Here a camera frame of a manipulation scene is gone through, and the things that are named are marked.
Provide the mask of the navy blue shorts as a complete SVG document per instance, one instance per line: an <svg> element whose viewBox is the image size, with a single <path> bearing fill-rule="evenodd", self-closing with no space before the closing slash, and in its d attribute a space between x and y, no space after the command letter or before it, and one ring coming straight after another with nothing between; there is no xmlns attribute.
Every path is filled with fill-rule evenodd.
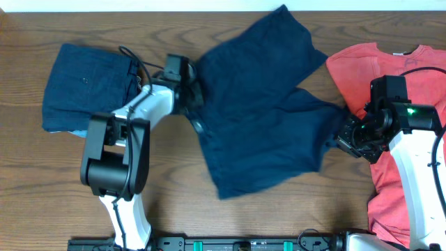
<svg viewBox="0 0 446 251"><path fill-rule="evenodd" d="M187 117L220 199L320 169L347 113L300 84L326 59L281 6L198 60L204 104Z"/></svg>
<svg viewBox="0 0 446 251"><path fill-rule="evenodd" d="M42 128L85 134L93 114L120 109L137 96L138 70L127 56L62 45L45 87Z"/></svg>

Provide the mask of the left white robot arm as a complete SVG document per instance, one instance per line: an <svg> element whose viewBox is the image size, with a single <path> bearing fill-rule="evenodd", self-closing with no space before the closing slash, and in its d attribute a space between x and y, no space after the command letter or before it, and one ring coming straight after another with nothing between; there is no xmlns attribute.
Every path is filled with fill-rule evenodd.
<svg viewBox="0 0 446 251"><path fill-rule="evenodd" d="M164 117L187 111L189 101L201 101L191 64L165 68L128 104L91 117L81 182L107 209L115 231L112 241L95 243L91 250L151 249L152 228L141 195L148 178L151 130Z"/></svg>

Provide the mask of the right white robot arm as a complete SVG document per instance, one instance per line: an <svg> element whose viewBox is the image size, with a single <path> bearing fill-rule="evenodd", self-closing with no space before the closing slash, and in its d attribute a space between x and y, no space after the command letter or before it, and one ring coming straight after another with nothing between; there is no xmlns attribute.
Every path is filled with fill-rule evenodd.
<svg viewBox="0 0 446 251"><path fill-rule="evenodd" d="M382 102L367 117L351 115L338 147L371 164L389 151L401 177L410 220L411 250L445 249L445 161L443 133L433 106Z"/></svg>

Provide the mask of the red t-shirt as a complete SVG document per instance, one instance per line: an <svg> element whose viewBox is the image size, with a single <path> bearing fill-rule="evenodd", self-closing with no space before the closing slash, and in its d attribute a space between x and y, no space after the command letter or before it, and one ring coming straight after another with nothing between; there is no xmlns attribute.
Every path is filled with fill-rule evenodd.
<svg viewBox="0 0 446 251"><path fill-rule="evenodd" d="M366 114L370 83L383 75L406 74L408 97L415 104L433 105L445 120L445 51L419 45L412 52L387 54L376 43L350 46L326 61L330 76L350 111ZM384 152L370 166L376 195L368 203L369 229L379 239L407 248L410 224L399 171L393 157Z"/></svg>

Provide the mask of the folded navy blue shorts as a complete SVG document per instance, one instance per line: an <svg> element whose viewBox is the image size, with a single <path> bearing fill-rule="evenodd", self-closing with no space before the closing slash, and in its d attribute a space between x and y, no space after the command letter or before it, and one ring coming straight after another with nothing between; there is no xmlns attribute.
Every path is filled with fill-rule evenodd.
<svg viewBox="0 0 446 251"><path fill-rule="evenodd" d="M42 128L85 134L93 114L120 109L137 96L138 70L127 56L62 45L45 87Z"/></svg>

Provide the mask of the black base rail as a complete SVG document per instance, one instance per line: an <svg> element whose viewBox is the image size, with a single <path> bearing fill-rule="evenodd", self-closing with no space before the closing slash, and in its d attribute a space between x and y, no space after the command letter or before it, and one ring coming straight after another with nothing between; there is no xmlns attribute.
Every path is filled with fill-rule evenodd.
<svg viewBox="0 0 446 251"><path fill-rule="evenodd" d="M293 238L154 238L147 236L109 239L72 239L67 251L146 250L146 251L342 251L344 237L303 235Z"/></svg>

